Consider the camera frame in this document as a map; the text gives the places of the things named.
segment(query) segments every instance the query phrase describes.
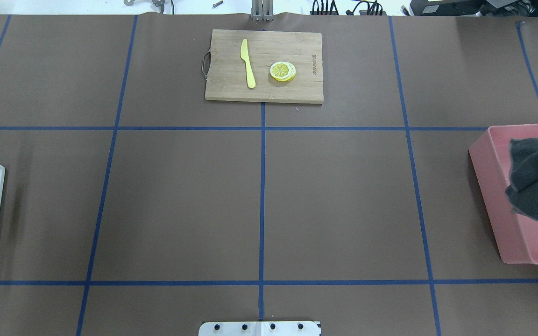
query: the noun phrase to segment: white floor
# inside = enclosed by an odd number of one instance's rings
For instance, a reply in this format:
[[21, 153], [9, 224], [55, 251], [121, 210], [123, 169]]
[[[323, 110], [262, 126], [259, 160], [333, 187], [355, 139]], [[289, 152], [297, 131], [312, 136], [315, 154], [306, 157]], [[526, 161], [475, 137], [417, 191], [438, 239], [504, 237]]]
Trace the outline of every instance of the white floor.
[[[212, 5], [219, 0], [173, 0], [176, 14], [229, 14], [250, 13], [251, 0], [224, 0], [217, 8]], [[410, 9], [410, 0], [383, 0], [387, 15], [403, 15], [401, 6]], [[352, 9], [357, 2], [336, 0], [340, 14]], [[274, 13], [308, 14], [312, 0], [274, 0]], [[134, 0], [132, 6], [123, 0], [0, 0], [0, 14], [141, 14], [159, 11], [150, 0]], [[170, 0], [166, 0], [165, 13], [171, 13]]]

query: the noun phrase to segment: pink plastic container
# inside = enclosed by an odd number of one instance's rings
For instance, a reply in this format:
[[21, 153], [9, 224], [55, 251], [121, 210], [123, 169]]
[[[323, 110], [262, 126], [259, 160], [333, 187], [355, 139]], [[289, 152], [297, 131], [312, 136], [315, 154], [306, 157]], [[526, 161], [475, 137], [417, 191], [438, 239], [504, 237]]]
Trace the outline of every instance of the pink plastic container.
[[502, 260], [538, 264], [538, 222], [512, 213], [510, 139], [538, 138], [538, 124], [491, 126], [469, 149]]

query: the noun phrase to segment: dark gray towel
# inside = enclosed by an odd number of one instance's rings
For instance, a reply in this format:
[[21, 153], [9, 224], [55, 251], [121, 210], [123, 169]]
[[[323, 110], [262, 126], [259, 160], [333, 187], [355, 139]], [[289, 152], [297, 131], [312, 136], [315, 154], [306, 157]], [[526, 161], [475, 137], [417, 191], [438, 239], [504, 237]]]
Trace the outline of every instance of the dark gray towel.
[[506, 195], [512, 210], [538, 221], [538, 138], [510, 140], [510, 159]]

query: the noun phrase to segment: yellow knife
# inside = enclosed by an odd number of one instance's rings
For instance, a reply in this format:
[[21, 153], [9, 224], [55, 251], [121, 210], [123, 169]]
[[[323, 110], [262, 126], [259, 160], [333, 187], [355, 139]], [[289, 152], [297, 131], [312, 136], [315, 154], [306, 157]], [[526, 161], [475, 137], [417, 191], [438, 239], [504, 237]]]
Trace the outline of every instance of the yellow knife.
[[252, 74], [252, 67], [250, 66], [250, 57], [248, 57], [248, 40], [242, 40], [242, 46], [240, 47], [240, 58], [246, 64], [246, 84], [249, 89], [254, 89], [256, 86], [255, 76]]

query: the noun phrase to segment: cutting board handle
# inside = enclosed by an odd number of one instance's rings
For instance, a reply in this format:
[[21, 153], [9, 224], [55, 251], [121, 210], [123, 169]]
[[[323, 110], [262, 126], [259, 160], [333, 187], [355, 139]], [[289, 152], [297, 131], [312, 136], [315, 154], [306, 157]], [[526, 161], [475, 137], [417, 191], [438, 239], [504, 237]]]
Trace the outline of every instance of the cutting board handle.
[[203, 56], [203, 65], [200, 67], [200, 70], [203, 72], [203, 76], [205, 76], [205, 81], [207, 78], [209, 78], [209, 70], [205, 72], [205, 59], [207, 59], [207, 55], [209, 55], [209, 68], [211, 68], [211, 48], [209, 48], [209, 50]]

